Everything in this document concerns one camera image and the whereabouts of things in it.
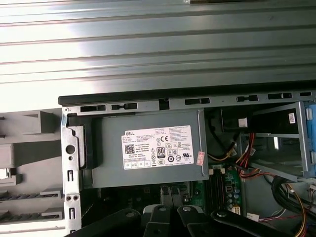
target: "barcode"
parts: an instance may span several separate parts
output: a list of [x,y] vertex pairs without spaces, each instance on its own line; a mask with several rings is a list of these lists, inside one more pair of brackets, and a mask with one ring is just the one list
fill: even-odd
[[295,123],[295,115],[294,115],[294,113],[288,114],[288,118],[290,120],[290,123]]
[[135,153],[135,146],[134,144],[125,145],[125,154],[134,154]]

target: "metal panel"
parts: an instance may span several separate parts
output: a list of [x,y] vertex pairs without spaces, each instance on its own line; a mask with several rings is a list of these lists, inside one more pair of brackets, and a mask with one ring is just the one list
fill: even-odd
[[313,0],[15,0],[0,3],[0,22],[0,112],[56,108],[62,95],[315,79]]

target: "cable bundle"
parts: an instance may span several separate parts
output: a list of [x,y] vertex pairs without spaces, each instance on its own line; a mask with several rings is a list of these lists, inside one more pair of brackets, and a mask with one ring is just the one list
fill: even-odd
[[246,147],[245,152],[236,161],[236,164],[239,165],[240,167],[243,167],[245,169],[248,168],[248,160],[249,160],[249,157],[250,157],[250,154],[251,154],[251,149],[252,149],[254,140],[255,140],[255,134],[254,133],[250,133],[249,134],[248,146]]
[[[312,221],[316,220],[316,214],[311,212],[309,208],[305,208],[300,197],[296,194],[292,186],[289,184],[291,181],[276,176],[271,185],[272,194],[276,202],[283,208],[292,211],[294,213],[301,213],[302,214],[302,225],[299,232],[295,235],[295,237],[303,237],[306,234],[307,228],[307,217],[309,217]],[[282,184],[285,184],[292,194],[294,194],[295,198],[297,199],[298,203],[293,201],[289,198],[284,190]]]
[[[219,138],[217,137],[217,135],[215,133],[212,133],[215,140],[218,141]],[[234,147],[235,147],[235,144],[236,144],[236,140],[237,138],[239,137],[239,133],[236,133],[234,136],[233,136],[233,142],[230,144],[230,146],[228,147],[227,149],[227,152],[225,152],[223,155],[221,156],[215,156],[215,155],[212,155],[210,153],[207,154],[207,156],[209,158],[211,158],[212,160],[215,160],[215,161],[224,161],[226,160],[227,158],[231,157],[232,156],[232,153],[234,152]]]

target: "white connector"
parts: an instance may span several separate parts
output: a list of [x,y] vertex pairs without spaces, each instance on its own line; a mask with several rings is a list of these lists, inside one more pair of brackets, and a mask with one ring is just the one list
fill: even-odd
[[231,209],[231,212],[233,212],[233,213],[235,213],[235,214],[238,214],[238,215],[241,215],[240,206],[234,206],[234,207]]

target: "white label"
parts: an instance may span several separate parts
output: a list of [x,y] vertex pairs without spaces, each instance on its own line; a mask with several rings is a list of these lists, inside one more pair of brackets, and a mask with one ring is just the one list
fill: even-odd
[[205,156],[205,152],[198,152],[197,165],[203,166],[203,164],[204,164],[204,156]]
[[126,131],[122,136],[124,169],[193,164],[190,126]]
[[239,118],[238,119],[238,126],[239,127],[248,127],[247,118]]
[[256,152],[256,149],[251,148],[250,155],[253,156],[253,154],[255,154],[255,152]]
[[288,114],[288,119],[290,120],[290,123],[295,123],[295,114],[294,113]]

